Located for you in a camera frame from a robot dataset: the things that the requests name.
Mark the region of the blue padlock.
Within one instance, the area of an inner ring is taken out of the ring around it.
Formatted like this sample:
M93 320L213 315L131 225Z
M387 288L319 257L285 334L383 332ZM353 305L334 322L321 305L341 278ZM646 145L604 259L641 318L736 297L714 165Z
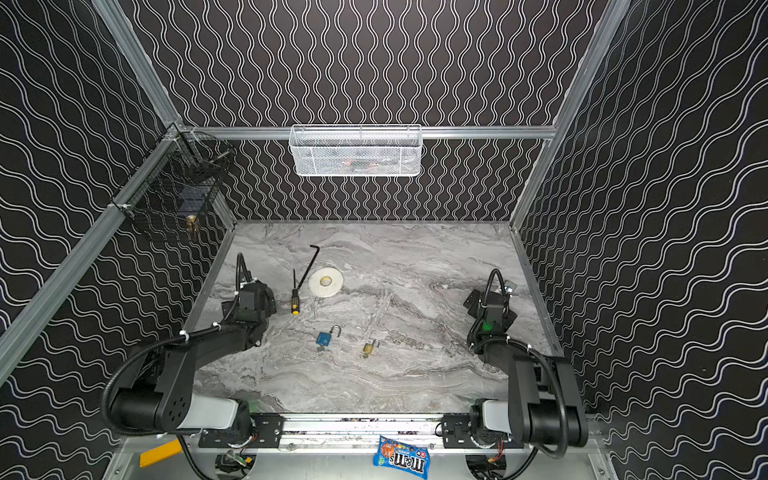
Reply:
M340 325L333 325L328 331L320 332L316 338L317 351L324 351L331 343L334 336L339 337L342 333Z

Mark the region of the brass padlock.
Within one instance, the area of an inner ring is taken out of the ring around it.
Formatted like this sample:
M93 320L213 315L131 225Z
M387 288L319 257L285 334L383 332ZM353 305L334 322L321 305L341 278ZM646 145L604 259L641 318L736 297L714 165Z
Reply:
M368 358L374 351L375 348L377 348L380 345L379 339L373 339L370 342L366 343L362 350L362 357Z

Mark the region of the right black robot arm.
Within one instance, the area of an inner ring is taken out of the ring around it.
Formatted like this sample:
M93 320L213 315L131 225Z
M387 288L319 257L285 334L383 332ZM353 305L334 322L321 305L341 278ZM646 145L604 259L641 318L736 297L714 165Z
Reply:
M479 445L530 445L561 458L584 447L589 432L571 363L545 355L509 335L517 319L501 271L493 269L485 287L473 290L464 306L473 319L469 350L507 376L507 397L480 399L470 410L470 432Z

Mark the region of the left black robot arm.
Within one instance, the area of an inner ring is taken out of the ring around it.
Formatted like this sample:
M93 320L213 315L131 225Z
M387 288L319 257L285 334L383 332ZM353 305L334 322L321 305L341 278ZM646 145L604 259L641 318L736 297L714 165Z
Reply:
M100 409L114 433L137 437L218 430L236 442L251 435L244 402L196 395L193 388L200 368L259 347L276 313L272 289L251 274L243 254L237 255L235 280L235 297L222 303L221 321L134 350L108 380Z

